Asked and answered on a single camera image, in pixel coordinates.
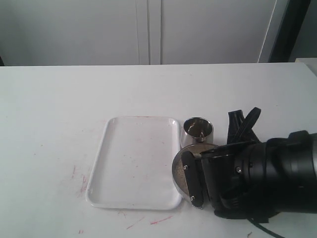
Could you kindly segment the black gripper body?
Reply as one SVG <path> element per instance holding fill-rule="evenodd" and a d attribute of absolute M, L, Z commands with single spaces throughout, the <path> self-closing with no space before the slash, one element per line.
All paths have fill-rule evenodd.
<path fill-rule="evenodd" d="M 201 152 L 215 213 L 269 213 L 264 192 L 267 143 L 238 142 Z"/>

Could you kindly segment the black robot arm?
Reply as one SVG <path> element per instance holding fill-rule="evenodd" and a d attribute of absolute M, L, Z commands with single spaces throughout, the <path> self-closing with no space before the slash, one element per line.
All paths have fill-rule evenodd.
<path fill-rule="evenodd" d="M 230 219 L 317 211 L 317 136 L 307 131 L 180 154 L 189 200 Z"/>

